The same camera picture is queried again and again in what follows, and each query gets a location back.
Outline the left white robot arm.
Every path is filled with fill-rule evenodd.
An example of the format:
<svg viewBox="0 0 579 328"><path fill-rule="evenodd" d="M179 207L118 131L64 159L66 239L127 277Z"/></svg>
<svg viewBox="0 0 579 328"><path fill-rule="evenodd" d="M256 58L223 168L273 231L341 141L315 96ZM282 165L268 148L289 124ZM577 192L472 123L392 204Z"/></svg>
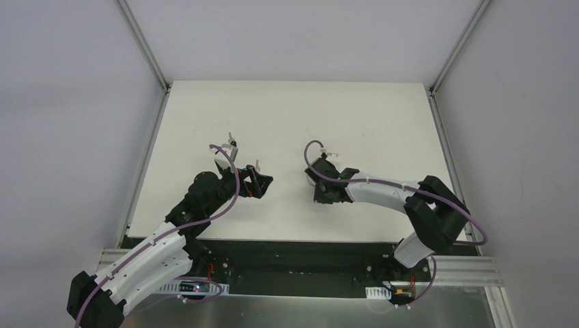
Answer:
<svg viewBox="0 0 579 328"><path fill-rule="evenodd" d="M113 264L92 275L81 271L72 279L67 313L79 327L119 327L166 283L186 273L203 275L208 250L197 237L210 225L208 219L236 196L262 198L273 180L253 165L197 174L151 235Z"/></svg>

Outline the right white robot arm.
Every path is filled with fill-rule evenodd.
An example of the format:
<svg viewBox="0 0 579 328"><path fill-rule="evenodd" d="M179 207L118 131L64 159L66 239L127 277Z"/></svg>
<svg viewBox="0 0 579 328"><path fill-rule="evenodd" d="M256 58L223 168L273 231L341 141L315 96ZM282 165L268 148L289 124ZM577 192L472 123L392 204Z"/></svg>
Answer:
<svg viewBox="0 0 579 328"><path fill-rule="evenodd" d="M448 250L468 222L468 209L441 179L418 182L383 180L358 169L339 171L324 157L305 169L319 204L366 203L405 214L413 232L393 250L387 262L391 277L403 280L426 257Z"/></svg>

